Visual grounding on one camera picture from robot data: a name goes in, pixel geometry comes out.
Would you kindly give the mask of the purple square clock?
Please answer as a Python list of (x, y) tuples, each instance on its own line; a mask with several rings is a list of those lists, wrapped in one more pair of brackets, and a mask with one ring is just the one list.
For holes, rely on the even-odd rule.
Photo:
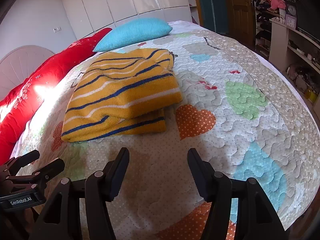
[(296, 29), (297, 18), (295, 16), (290, 15), (290, 14), (286, 14), (285, 24), (292, 29)]

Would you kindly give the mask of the turquoise knit pillow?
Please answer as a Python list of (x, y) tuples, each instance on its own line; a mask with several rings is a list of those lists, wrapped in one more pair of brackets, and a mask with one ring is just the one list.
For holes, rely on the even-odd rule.
[(160, 38), (171, 31), (172, 27), (160, 18), (139, 18), (112, 29), (98, 42), (93, 52), (107, 52)]

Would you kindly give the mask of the white round headboard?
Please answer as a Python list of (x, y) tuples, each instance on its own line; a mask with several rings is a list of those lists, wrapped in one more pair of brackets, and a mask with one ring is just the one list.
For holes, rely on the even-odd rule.
[(1, 100), (53, 55), (49, 49), (27, 45), (18, 47), (3, 57), (0, 65)]

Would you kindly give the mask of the white wall socket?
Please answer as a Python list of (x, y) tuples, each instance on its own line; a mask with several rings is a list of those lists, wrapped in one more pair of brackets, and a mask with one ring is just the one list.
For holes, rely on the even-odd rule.
[(56, 28), (53, 29), (53, 32), (54, 32), (54, 33), (57, 33), (57, 32), (59, 32), (59, 31), (61, 31), (61, 27), (56, 27)]

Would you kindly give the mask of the white glossy wardrobe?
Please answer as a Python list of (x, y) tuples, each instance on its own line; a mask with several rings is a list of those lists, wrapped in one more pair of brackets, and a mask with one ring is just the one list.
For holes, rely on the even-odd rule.
[(188, 0), (62, 0), (77, 39), (143, 17), (191, 21)]

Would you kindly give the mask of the yellow striped knit sweater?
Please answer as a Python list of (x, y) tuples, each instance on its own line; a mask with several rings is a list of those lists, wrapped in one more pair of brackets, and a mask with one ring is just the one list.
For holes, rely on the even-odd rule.
[(175, 55), (162, 48), (98, 55), (70, 98), (61, 139), (164, 132), (165, 107), (182, 101), (174, 61)]

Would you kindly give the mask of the pink clothes pile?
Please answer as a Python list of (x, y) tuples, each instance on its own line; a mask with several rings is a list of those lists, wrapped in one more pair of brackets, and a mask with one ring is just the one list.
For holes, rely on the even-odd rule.
[(271, 2), (271, 9), (272, 10), (277, 10), (277, 9), (286, 9), (285, 2), (283, 0), (269, 0)]

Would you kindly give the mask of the black television screen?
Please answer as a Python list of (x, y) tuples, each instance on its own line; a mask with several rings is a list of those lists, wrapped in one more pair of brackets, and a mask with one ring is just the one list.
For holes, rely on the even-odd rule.
[(298, 29), (319, 40), (319, 16), (300, 0), (296, 0)]

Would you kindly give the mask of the brown wooden door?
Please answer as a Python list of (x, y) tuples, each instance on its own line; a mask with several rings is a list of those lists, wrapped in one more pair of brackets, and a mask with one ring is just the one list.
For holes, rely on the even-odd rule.
[(201, 26), (254, 47), (252, 0), (199, 0)]

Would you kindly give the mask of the round dark alarm clock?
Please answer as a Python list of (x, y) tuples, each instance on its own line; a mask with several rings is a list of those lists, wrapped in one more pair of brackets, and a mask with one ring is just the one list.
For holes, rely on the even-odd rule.
[(286, 15), (297, 17), (297, 8), (295, 0), (285, 0), (286, 4)]

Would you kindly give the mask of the white shelving unit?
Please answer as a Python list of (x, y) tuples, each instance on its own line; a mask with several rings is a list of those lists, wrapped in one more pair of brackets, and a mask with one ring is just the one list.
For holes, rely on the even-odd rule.
[(319, 40), (285, 24), (286, 10), (272, 10), (269, 0), (254, 0), (255, 48), (304, 95), (319, 116)]

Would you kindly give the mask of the red floral quilt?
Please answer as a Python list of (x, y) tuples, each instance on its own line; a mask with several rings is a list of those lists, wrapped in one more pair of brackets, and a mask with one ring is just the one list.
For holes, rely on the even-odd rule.
[(77, 40), (51, 56), (1, 101), (1, 164), (10, 159), (27, 122), (51, 90), (73, 67), (92, 57), (95, 46), (111, 30), (101, 29), (93, 36)]

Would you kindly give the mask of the heart patterned quilted bedspread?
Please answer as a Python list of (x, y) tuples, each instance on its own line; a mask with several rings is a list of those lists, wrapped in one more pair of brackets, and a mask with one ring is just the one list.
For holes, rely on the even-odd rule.
[(256, 178), (288, 229), (319, 188), (319, 131), (295, 90), (246, 47), (211, 31), (174, 34), (142, 47), (176, 57), (183, 99), (165, 110), (166, 131), (63, 142), (65, 111), (90, 58), (63, 78), (30, 121), (17, 155), (38, 150), (40, 158), (20, 174), (61, 158), (61, 178), (84, 179), (127, 147), (125, 179), (107, 206), (117, 239), (199, 239), (210, 205), (187, 164), (195, 148), (228, 177)]

